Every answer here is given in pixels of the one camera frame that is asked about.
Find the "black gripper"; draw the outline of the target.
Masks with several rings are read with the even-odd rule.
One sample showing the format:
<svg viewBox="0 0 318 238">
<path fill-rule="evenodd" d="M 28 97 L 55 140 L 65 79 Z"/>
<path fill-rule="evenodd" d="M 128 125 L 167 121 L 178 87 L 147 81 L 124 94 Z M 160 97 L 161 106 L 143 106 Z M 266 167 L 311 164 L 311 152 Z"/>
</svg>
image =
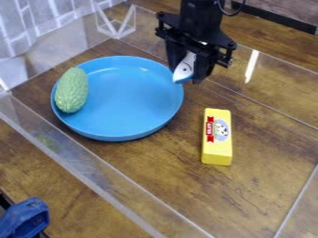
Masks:
<svg viewBox="0 0 318 238">
<path fill-rule="evenodd" d="M 220 29 L 223 16 L 235 16 L 223 9 L 224 0 L 182 0 L 178 14 L 159 11 L 155 34 L 165 41 L 168 68 L 175 70 L 187 54 L 187 45 L 207 44 L 206 51 L 196 53 L 192 83 L 198 85 L 211 74 L 215 64 L 227 68 L 232 63 L 236 42 Z"/>
</svg>

